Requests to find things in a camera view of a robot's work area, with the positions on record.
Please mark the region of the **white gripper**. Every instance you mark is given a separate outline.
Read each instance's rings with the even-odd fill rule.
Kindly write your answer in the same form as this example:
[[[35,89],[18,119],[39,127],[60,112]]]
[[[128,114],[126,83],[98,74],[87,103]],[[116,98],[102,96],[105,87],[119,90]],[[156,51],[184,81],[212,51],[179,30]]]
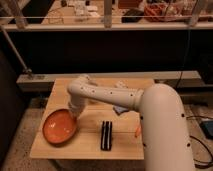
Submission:
[[[71,102],[68,103],[68,107],[72,116],[76,118],[78,118],[81,115],[81,113],[84,111],[85,108],[84,105],[75,106]]]

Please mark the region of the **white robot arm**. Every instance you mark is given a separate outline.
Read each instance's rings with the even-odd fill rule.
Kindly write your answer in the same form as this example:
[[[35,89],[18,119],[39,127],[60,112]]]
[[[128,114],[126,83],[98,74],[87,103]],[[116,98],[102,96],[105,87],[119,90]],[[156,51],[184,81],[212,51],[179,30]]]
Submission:
[[[142,117],[145,171],[196,171],[182,100],[166,84],[146,89],[94,86],[81,75],[67,87],[69,110],[79,116],[85,100],[128,108]]]

